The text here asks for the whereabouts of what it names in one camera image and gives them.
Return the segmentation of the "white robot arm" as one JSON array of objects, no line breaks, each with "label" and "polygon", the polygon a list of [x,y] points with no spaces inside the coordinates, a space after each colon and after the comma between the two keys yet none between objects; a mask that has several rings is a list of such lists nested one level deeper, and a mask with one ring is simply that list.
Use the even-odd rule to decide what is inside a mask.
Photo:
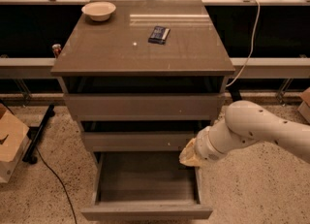
[{"label": "white robot arm", "polygon": [[207,126],[183,148],[179,162],[200,167],[204,160],[224,158],[230,151],[260,141],[270,142],[310,162],[310,126],[280,118],[250,101],[230,104],[224,117]]}]

